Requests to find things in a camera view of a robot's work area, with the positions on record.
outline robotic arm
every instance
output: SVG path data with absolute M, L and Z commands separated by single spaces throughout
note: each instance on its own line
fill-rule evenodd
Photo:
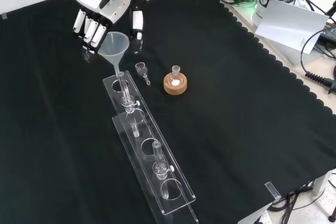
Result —
M 79 10 L 74 33 L 83 38 L 85 50 L 95 54 L 105 39 L 109 26 L 115 24 L 130 6 L 133 21 L 133 36 L 135 38 L 134 52 L 142 47 L 143 14 L 134 0 L 76 0 L 82 5 Z

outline small glass cup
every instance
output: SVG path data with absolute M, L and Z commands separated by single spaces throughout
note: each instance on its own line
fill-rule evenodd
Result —
M 147 77 L 148 69 L 147 69 L 145 63 L 139 62 L 135 65 L 135 68 L 136 68 L 136 71 L 138 72 L 138 74 L 145 79 L 147 85 L 150 85 L 151 82 L 149 81 L 149 79 Z

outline black cloth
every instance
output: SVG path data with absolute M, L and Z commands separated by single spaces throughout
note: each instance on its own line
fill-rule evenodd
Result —
M 0 223 L 154 223 L 102 80 L 72 34 L 74 0 L 0 22 Z M 236 223 L 336 167 L 335 116 L 218 0 L 152 0 L 129 70 L 196 195 L 201 223 Z M 113 30 L 128 34 L 125 15 Z M 144 61 L 151 85 L 137 76 Z M 179 65 L 187 91 L 163 78 Z

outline test tube rack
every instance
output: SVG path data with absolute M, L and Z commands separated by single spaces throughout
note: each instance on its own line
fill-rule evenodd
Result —
M 113 123 L 156 222 L 198 223 L 191 207 L 196 197 L 129 72 L 103 83 L 117 112 Z M 131 98 L 130 106 L 125 107 L 124 94 Z

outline funnel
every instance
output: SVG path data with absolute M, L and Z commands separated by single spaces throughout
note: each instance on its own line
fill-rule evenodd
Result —
M 119 73 L 119 62 L 130 45 L 129 38 L 118 31 L 107 33 L 98 54 L 102 55 L 114 66 L 115 74 Z

